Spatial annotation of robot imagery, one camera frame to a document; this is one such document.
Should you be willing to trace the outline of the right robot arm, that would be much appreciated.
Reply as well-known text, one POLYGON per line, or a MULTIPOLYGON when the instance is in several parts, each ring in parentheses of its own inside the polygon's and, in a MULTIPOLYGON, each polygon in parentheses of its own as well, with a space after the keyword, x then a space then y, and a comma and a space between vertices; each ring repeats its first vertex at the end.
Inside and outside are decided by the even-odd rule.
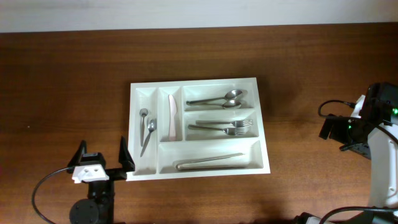
POLYGON ((356 102, 347 104, 350 116, 319 113, 325 122, 319 137, 340 142, 341 151, 355 152, 371 161, 368 205, 336 208, 323 217, 303 212, 298 224, 328 223, 333 215, 357 211, 347 223, 397 223, 397 86, 374 83, 356 102))

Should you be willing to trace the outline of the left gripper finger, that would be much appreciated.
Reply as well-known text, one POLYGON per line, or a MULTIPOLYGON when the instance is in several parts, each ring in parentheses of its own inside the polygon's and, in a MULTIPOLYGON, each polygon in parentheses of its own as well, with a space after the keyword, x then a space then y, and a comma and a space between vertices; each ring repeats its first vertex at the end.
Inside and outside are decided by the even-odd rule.
POLYGON ((67 167, 72 168, 78 165, 80 162, 81 158, 83 157, 84 154, 87 153, 87 148, 86 148, 86 141, 82 140, 76 153, 73 155, 71 158, 70 162, 68 163, 67 167))
POLYGON ((128 151, 126 139, 124 136, 121 136, 118 161, 122 165, 125 172, 135 171, 135 163, 128 151))

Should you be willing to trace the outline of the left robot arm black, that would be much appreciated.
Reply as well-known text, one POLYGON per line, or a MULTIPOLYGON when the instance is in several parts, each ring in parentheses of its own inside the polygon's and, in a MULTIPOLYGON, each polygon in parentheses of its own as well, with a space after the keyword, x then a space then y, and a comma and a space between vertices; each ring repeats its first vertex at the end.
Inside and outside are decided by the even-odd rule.
POLYGON ((135 171, 124 137, 120 141, 118 162, 121 167, 107 169, 102 153, 89 153, 86 141, 82 140, 67 165, 67 172, 72 175, 74 183, 88 185, 88 195, 71 207, 71 224, 114 222, 114 183, 126 180, 127 174, 135 171))

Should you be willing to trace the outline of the metal fork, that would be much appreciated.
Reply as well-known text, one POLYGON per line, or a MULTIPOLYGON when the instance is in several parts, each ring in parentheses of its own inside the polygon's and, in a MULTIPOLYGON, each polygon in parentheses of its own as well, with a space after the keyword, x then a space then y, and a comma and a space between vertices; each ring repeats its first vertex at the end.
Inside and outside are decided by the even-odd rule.
POLYGON ((191 130, 203 130, 203 131, 222 131, 223 133, 230 136, 243 135, 247 133, 246 128, 212 128, 208 126, 197 126, 193 124, 188 125, 188 129, 191 130))
POLYGON ((236 121, 205 121, 205 120, 197 120, 195 121, 197 125, 232 125, 235 128, 243 128, 253 125, 253 120, 245 119, 245 120, 236 120, 236 121))

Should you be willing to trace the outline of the small metal teaspoon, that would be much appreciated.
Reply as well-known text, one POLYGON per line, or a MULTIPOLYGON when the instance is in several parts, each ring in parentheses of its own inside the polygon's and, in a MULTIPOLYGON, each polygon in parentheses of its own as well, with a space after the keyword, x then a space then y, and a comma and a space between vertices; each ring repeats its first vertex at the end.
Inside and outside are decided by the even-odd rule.
POLYGON ((144 131, 145 131, 145 117, 149 114, 147 108, 142 108, 139 111, 139 116, 141 118, 140 122, 140 145, 143 146, 144 143, 144 131))
POLYGON ((148 128, 149 133, 148 133, 147 137, 144 140, 140 157, 142 157, 144 155, 145 151, 146 151, 146 148, 147 148, 147 146, 149 144, 149 141, 150 141, 151 134, 157 129, 157 120, 156 119, 150 120, 148 122, 148 124, 147 124, 147 128, 148 128))

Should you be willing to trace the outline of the pink plastic knife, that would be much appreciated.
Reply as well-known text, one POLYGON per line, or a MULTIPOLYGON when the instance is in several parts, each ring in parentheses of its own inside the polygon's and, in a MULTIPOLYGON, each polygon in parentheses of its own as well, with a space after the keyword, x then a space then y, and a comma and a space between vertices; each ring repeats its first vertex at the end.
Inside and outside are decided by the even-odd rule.
POLYGON ((169 95, 169 109, 170 109, 170 122, 169 122, 169 140, 175 141, 177 138, 175 115, 177 114, 177 104, 175 102, 174 96, 169 95))

